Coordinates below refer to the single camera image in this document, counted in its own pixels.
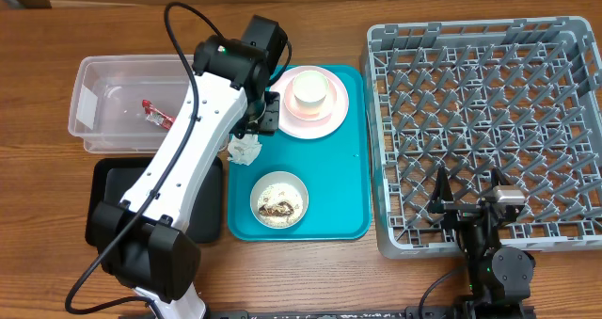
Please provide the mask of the cream cup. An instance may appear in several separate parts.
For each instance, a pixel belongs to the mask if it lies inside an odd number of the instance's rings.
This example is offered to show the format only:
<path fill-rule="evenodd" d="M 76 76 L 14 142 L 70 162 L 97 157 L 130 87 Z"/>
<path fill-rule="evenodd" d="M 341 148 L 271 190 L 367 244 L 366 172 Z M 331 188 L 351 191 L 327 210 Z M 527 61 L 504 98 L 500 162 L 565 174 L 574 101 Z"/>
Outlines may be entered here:
<path fill-rule="evenodd" d="M 303 71 L 293 79 L 293 96 L 302 107 L 318 109 L 329 91 L 327 78 L 317 71 Z"/>

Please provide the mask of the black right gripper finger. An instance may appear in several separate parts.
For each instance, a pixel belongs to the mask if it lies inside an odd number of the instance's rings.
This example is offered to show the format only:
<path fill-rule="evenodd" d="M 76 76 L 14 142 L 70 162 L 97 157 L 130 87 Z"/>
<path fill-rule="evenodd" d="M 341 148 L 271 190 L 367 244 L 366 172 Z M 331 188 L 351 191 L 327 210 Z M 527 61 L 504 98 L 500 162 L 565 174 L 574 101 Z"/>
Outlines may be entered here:
<path fill-rule="evenodd" d="M 438 203 L 454 202 L 454 197 L 449 183 L 448 174 L 444 167 L 439 167 L 437 169 L 436 186 L 431 196 L 431 201 L 435 201 Z"/>
<path fill-rule="evenodd" d="M 511 183 L 509 182 L 507 177 L 504 175 L 504 173 L 498 167 L 493 167 L 491 169 L 491 186 L 492 187 L 505 186 L 505 185 L 510 185 L 510 184 Z"/>

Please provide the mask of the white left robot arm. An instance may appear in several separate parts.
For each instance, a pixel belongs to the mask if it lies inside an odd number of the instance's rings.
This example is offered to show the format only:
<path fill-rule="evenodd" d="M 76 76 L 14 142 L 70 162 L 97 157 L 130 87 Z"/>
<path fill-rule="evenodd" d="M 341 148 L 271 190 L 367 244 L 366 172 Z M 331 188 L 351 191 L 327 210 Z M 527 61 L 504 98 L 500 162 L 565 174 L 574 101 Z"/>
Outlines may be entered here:
<path fill-rule="evenodd" d="M 119 203 L 89 213 L 87 239 L 99 255 L 86 277 L 102 268 L 158 318 L 207 317 L 194 287 L 200 249 L 186 233 L 198 191 L 224 137 L 276 131 L 278 95 L 268 88 L 291 53 L 285 37 L 211 36 L 198 45 L 183 63 L 190 86 L 158 152 Z"/>

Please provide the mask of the white napkin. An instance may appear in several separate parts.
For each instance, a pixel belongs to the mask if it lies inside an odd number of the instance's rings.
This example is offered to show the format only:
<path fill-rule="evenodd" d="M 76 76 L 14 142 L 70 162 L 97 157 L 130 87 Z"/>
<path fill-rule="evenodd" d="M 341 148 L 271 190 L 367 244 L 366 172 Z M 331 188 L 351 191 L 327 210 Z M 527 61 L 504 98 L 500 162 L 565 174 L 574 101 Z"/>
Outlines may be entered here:
<path fill-rule="evenodd" d="M 233 164 L 250 166 L 259 156 L 261 147 L 257 135 L 234 136 L 228 145 L 228 160 Z"/>

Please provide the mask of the red snack wrapper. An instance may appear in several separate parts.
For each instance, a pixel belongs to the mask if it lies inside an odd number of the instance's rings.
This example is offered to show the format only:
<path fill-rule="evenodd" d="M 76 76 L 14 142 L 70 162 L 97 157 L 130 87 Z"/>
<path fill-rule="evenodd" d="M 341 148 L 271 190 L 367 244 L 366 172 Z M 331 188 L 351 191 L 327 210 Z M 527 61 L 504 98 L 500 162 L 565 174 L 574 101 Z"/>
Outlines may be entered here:
<path fill-rule="evenodd" d="M 166 130 L 169 130 L 172 127 L 175 121 L 174 117 L 171 117 L 160 111 L 148 100 L 142 101 L 142 107 L 144 109 L 147 121 L 152 122 Z"/>

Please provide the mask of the rice and food scraps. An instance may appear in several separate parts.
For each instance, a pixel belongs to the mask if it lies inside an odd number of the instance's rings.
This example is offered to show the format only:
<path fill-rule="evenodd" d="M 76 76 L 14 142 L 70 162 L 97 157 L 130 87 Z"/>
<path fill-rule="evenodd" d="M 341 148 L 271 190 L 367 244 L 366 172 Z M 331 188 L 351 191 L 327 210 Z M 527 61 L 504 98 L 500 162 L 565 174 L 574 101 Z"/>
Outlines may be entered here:
<path fill-rule="evenodd" d="M 298 190 L 288 183 L 273 183 L 260 194 L 257 202 L 259 219 L 272 228 L 286 228 L 303 215 L 304 201 Z"/>

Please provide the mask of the grey bowl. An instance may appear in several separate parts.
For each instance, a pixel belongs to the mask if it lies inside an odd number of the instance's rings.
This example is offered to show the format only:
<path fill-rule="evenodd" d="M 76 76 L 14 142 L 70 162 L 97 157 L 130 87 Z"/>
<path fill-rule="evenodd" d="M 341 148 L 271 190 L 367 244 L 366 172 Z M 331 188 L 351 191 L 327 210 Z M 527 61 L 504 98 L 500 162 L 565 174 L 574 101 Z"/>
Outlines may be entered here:
<path fill-rule="evenodd" d="M 302 217 L 293 225 L 286 227 L 286 228 L 281 228 L 281 229 L 277 229 L 277 228 L 272 228 L 269 227 L 267 225 L 265 225 L 264 223 L 261 222 L 261 220 L 259 219 L 259 214 L 257 211 L 257 202 L 259 200 L 260 194 L 261 192 L 270 184 L 273 183 L 288 183 L 292 186 L 294 186 L 299 194 L 301 195 L 303 201 L 304 201 L 304 211 L 303 211 L 303 215 Z M 283 229 L 287 229 L 290 228 L 294 225 L 296 225 L 306 214 L 308 208 L 309 208 L 309 191 L 306 188 L 305 184 L 294 174 L 290 173 L 290 172 L 286 172 L 286 171 L 273 171 L 270 173 L 265 174 L 264 176 L 262 176 L 261 178 L 259 178 L 255 185 L 253 186 L 252 190 L 251 190 L 251 194 L 250 194 L 250 208 L 251 208 L 251 212 L 252 214 L 255 216 L 255 218 L 262 223 L 262 225 L 270 228 L 270 229 L 276 229 L 276 230 L 283 230 Z"/>

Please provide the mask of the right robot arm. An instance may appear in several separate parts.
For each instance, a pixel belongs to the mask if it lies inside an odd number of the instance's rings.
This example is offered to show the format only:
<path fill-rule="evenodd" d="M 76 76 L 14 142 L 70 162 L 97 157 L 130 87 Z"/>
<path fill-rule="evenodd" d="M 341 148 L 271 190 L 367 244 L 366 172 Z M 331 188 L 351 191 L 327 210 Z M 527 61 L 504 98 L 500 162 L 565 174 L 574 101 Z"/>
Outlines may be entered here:
<path fill-rule="evenodd" d="M 444 167 L 437 170 L 435 190 L 427 204 L 431 214 L 442 214 L 440 227 L 452 230 L 464 254 L 470 295 L 459 296 L 451 309 L 454 318 L 528 318 L 522 301 L 531 296 L 535 260 L 527 251 L 508 247 L 499 229 L 517 220 L 526 206 L 523 192 L 491 169 L 491 189 L 475 203 L 462 203 L 452 193 Z"/>

